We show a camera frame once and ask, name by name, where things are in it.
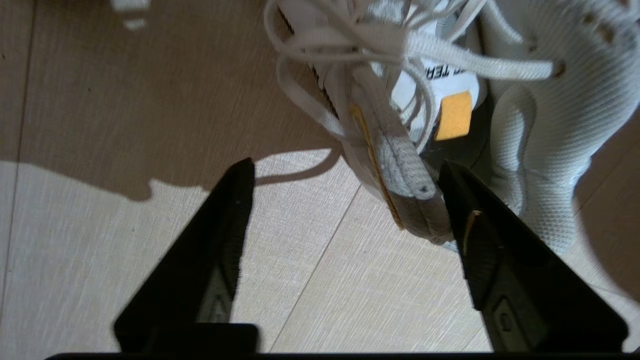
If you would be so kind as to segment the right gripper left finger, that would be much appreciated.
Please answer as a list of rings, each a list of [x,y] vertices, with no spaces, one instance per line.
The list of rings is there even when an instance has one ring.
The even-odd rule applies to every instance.
[[[114,322],[123,352],[255,352],[255,325],[231,323],[253,207],[255,164],[224,173]]]

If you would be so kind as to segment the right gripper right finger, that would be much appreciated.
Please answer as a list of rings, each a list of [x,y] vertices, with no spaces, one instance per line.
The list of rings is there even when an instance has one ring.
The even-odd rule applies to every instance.
[[[468,168],[444,162],[439,188],[494,351],[622,351],[624,319]]]

